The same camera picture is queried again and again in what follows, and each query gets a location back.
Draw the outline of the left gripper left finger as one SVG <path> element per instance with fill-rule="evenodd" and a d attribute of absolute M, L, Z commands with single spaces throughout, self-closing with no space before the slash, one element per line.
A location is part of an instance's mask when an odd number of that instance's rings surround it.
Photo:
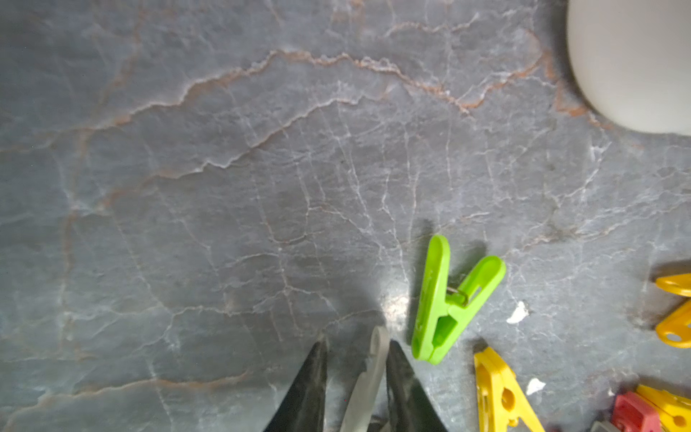
<path fill-rule="evenodd" d="M 265 432 L 324 430 L 328 354 L 329 342 L 320 335 Z"/>

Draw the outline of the grey clothespin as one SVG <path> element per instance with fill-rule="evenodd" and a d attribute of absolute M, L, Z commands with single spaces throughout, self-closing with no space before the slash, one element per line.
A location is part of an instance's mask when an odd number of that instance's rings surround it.
<path fill-rule="evenodd" d="M 374 403 L 386 370 L 390 348 L 390 334 L 383 326 L 372 331 L 365 372 L 356 381 L 351 393 L 340 432 L 366 431 L 369 428 Z"/>

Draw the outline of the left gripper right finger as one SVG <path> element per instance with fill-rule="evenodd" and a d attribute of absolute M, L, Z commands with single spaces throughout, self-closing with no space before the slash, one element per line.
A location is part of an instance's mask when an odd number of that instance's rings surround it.
<path fill-rule="evenodd" d="M 389 423 L 392 431 L 442 431 L 442 423 L 401 344 L 390 342 L 386 359 Z"/>

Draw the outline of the green clothespin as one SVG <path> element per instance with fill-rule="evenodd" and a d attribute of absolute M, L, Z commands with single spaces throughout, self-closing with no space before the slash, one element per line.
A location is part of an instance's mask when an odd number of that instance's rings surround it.
<path fill-rule="evenodd" d="M 447 238 L 433 236 L 428 244 L 411 342 L 414 358 L 431 365 L 442 362 L 507 273 L 500 257 L 484 257 L 451 293 L 448 291 L 450 259 Z"/>

